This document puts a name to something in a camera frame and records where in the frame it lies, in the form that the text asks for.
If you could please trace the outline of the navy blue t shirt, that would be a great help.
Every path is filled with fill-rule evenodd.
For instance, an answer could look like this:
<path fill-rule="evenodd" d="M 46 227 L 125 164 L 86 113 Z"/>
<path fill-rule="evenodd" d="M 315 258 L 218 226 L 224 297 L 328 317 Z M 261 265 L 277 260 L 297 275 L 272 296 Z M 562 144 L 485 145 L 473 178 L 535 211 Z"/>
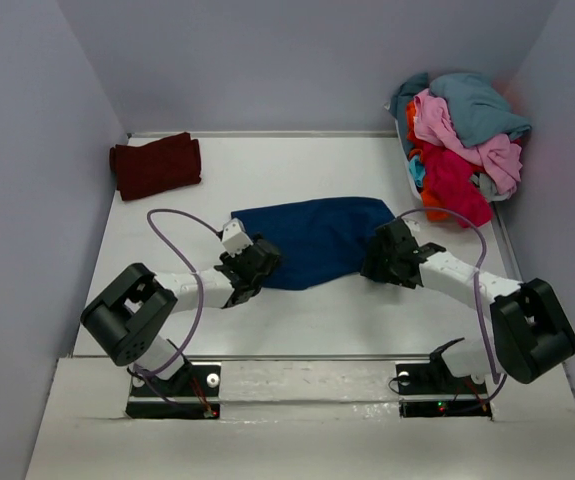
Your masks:
<path fill-rule="evenodd" d="M 302 291 L 358 273 L 376 229 L 394 214 L 380 199 L 330 197 L 235 210 L 231 217 L 281 253 L 263 286 Z"/>

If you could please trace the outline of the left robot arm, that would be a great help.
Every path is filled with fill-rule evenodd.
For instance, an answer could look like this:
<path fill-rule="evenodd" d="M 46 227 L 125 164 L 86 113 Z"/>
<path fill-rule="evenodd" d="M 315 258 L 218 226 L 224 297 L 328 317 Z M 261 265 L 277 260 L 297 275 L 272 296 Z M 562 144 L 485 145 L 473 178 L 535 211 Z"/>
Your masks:
<path fill-rule="evenodd" d="M 220 256 L 208 270 L 156 274 L 142 263 L 126 267 L 83 310 L 80 323 L 118 367 L 153 380 L 162 392 L 176 395 L 188 383 L 188 361 L 160 331 L 175 314 L 228 309 L 256 296 L 281 262 L 279 249 L 257 235 L 241 252 Z"/>

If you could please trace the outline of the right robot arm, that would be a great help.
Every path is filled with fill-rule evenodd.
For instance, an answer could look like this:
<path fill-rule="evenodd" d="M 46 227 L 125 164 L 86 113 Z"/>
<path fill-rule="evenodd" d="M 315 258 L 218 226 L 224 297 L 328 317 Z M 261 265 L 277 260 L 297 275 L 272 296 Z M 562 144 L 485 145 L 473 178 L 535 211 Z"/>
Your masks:
<path fill-rule="evenodd" d="M 475 310 L 480 339 L 457 338 L 429 355 L 427 379 L 437 391 L 488 375 L 530 384 L 575 355 L 575 332 L 549 283 L 499 277 L 438 244 L 419 245 L 401 219 L 377 229 L 361 274 L 380 283 L 437 291 Z"/>

